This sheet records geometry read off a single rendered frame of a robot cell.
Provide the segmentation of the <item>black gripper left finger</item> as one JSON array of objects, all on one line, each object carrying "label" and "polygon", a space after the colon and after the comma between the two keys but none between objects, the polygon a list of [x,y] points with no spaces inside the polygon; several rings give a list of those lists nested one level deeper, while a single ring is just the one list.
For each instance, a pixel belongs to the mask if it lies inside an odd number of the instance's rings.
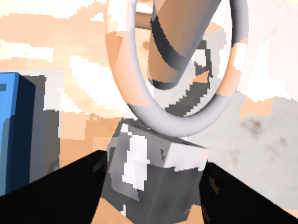
[{"label": "black gripper left finger", "polygon": [[108,152],[96,151],[0,196],[0,224],[92,224]]}]

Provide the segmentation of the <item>blue tray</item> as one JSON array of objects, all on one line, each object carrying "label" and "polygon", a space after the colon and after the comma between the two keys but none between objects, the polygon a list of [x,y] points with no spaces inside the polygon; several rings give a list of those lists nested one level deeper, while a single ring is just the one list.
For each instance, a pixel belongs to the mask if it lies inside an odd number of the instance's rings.
[{"label": "blue tray", "polygon": [[0,73],[0,196],[29,184],[36,85],[19,72]]}]

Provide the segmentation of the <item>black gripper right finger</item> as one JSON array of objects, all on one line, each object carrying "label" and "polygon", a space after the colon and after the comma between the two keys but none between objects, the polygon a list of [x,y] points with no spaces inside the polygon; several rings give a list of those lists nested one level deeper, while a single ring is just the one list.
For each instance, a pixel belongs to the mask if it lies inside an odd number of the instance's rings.
[{"label": "black gripper right finger", "polygon": [[298,217],[212,161],[206,161],[198,192],[204,224],[298,224]]}]

